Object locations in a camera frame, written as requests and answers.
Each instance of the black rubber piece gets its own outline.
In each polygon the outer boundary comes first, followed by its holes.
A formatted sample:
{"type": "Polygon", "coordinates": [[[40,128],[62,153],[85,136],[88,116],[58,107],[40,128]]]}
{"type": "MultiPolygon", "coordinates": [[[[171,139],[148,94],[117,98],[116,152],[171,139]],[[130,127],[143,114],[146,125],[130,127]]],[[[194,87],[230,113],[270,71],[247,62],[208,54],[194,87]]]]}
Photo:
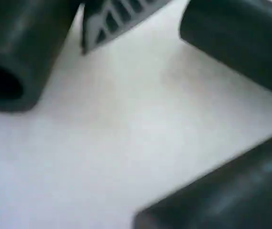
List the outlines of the black rubber piece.
{"type": "Polygon", "coordinates": [[[272,229],[272,138],[141,211],[134,229],[272,229]]]}
{"type": "Polygon", "coordinates": [[[37,103],[79,4],[0,0],[0,111],[27,111],[37,103]]]}
{"type": "Polygon", "coordinates": [[[191,0],[181,38],[272,90],[272,2],[191,0]]]}

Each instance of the white surface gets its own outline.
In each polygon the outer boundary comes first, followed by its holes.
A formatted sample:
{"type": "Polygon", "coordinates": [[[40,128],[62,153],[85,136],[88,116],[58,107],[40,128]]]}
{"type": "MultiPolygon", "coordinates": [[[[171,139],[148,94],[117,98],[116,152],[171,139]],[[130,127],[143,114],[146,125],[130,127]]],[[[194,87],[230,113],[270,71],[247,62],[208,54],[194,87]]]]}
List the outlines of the white surface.
{"type": "Polygon", "coordinates": [[[272,93],[178,38],[176,0],[0,114],[0,229],[128,229],[136,210],[272,135],[272,93]]]}

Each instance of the dark green rubber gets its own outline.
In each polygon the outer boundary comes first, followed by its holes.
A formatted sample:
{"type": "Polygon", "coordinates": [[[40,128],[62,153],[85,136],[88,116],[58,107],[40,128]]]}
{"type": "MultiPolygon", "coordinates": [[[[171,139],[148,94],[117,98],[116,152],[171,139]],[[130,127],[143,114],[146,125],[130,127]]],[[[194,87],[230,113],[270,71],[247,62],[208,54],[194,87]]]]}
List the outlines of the dark green rubber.
{"type": "Polygon", "coordinates": [[[141,211],[135,229],[272,229],[272,138],[141,211]]]}
{"type": "Polygon", "coordinates": [[[181,38],[272,90],[272,1],[191,0],[181,38]]]}
{"type": "Polygon", "coordinates": [[[78,0],[0,0],[0,111],[37,103],[78,7],[78,0]]]}

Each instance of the black plastic part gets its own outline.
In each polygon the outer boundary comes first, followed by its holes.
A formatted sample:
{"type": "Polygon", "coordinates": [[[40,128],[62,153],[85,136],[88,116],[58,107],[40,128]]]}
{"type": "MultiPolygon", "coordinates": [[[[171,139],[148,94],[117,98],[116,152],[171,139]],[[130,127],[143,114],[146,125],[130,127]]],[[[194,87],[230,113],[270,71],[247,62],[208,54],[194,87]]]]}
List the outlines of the black plastic part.
{"type": "Polygon", "coordinates": [[[140,212],[135,229],[272,229],[272,138],[140,212]]]}
{"type": "Polygon", "coordinates": [[[191,0],[181,38],[272,90],[272,2],[191,0]]]}
{"type": "Polygon", "coordinates": [[[78,7],[78,0],[0,0],[0,111],[37,103],[78,7]]]}

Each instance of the hollow cylinder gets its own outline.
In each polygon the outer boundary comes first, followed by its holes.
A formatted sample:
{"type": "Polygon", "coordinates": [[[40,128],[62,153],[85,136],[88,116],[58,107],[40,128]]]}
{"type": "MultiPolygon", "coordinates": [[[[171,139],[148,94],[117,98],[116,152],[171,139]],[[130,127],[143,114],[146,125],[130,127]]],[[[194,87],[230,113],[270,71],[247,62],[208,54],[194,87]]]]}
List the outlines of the hollow cylinder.
{"type": "Polygon", "coordinates": [[[135,229],[272,229],[272,138],[141,211],[135,229]]]}
{"type": "Polygon", "coordinates": [[[181,38],[272,90],[272,1],[191,0],[181,38]]]}
{"type": "Polygon", "coordinates": [[[78,7],[78,0],[0,0],[0,111],[38,102],[78,7]]]}

